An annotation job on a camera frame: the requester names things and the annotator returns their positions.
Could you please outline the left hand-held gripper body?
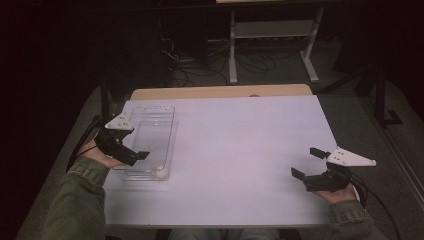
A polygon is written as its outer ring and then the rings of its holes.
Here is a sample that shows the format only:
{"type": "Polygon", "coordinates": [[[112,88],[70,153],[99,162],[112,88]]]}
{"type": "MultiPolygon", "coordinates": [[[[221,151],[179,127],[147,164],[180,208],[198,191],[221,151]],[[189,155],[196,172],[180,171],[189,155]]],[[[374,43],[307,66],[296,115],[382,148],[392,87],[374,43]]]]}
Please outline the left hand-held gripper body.
{"type": "Polygon", "coordinates": [[[137,162],[138,154],[123,143],[124,138],[133,131],[134,127],[131,125],[129,117],[121,113],[100,129],[95,137],[95,143],[105,155],[133,166],[137,162]]]}

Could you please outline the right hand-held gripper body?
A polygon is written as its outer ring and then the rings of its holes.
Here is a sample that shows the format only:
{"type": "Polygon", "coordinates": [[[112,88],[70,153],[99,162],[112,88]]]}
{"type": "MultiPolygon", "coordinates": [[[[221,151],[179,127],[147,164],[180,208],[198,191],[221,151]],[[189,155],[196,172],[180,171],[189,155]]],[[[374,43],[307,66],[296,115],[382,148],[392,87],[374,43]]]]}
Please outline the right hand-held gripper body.
{"type": "Polygon", "coordinates": [[[332,152],[326,152],[327,170],[320,175],[305,176],[304,185],[309,192],[337,191],[345,189],[351,182],[351,167],[374,167],[375,160],[360,156],[351,151],[337,147],[332,152]]]}

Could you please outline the clear plastic tray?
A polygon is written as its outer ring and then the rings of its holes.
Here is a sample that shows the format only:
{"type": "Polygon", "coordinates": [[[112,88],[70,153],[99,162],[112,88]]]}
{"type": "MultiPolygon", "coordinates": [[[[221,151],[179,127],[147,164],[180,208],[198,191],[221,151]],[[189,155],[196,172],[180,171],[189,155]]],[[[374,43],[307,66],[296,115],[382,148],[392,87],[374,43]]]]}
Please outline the clear plastic tray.
{"type": "Polygon", "coordinates": [[[134,107],[130,122],[133,133],[124,139],[124,145],[135,152],[149,151],[145,160],[133,166],[116,167],[114,171],[124,181],[166,181],[155,176],[157,168],[170,170],[177,121],[172,106],[134,107]]]}

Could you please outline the person's right hand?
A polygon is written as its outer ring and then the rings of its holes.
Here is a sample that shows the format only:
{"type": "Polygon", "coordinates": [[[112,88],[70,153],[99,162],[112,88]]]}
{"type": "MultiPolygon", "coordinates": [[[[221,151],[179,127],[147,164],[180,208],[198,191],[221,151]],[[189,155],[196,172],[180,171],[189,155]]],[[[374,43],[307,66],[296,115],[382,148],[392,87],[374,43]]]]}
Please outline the person's right hand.
{"type": "Polygon", "coordinates": [[[323,198],[330,204],[337,204],[346,201],[354,201],[357,199],[355,188],[348,184],[345,189],[331,191],[315,191],[315,195],[323,198]]]}

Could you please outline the person's left hand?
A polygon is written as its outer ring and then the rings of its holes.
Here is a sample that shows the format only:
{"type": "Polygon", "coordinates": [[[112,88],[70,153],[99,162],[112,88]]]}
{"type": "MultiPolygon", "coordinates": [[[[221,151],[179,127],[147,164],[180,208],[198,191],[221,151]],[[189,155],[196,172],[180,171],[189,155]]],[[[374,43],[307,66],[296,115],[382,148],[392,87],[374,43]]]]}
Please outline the person's left hand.
{"type": "Polygon", "coordinates": [[[96,145],[96,142],[94,139],[90,140],[89,142],[87,142],[86,144],[84,144],[81,149],[80,149],[80,155],[82,157],[86,157],[89,158],[91,160],[97,161],[101,164],[103,164],[104,166],[108,167],[108,168],[114,168],[117,166],[124,166],[124,163],[108,157],[107,155],[105,155],[103,152],[101,152],[99,150],[99,148],[96,145]]]}

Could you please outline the white table cover board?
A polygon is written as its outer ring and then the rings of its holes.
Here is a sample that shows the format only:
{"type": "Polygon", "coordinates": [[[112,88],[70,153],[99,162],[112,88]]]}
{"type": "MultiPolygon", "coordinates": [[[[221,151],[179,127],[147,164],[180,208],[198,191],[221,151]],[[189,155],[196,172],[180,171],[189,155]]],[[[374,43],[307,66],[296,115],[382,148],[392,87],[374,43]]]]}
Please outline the white table cover board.
{"type": "Polygon", "coordinates": [[[105,183],[106,222],[128,227],[306,227],[328,205],[290,170],[325,171],[310,155],[336,142],[314,96],[179,99],[166,181],[105,183]]]}

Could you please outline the wooden table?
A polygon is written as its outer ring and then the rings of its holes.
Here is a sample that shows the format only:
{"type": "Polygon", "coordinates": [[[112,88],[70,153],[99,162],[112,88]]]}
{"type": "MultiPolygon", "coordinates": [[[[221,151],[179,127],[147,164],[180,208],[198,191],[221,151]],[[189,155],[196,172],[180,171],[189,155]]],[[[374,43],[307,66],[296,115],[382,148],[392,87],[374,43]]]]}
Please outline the wooden table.
{"type": "Polygon", "coordinates": [[[203,99],[252,96],[310,96],[306,84],[209,86],[184,88],[137,89],[131,100],[203,99]]]}

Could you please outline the white metal desk frame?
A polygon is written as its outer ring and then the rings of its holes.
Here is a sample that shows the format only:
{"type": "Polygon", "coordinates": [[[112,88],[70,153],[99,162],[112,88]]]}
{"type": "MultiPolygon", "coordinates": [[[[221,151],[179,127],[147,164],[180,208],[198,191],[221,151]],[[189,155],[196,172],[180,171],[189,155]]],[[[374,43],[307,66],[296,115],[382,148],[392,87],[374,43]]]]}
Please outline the white metal desk frame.
{"type": "Polygon", "coordinates": [[[303,65],[312,83],[318,83],[319,77],[311,62],[310,55],[316,40],[325,8],[316,11],[313,19],[307,20],[283,20],[283,21],[259,21],[238,22],[236,14],[231,12],[230,18],[230,50],[229,50],[229,83],[236,85],[237,69],[235,59],[235,42],[237,39],[248,38],[276,38],[276,37],[307,37],[307,46],[299,51],[303,65]]]}

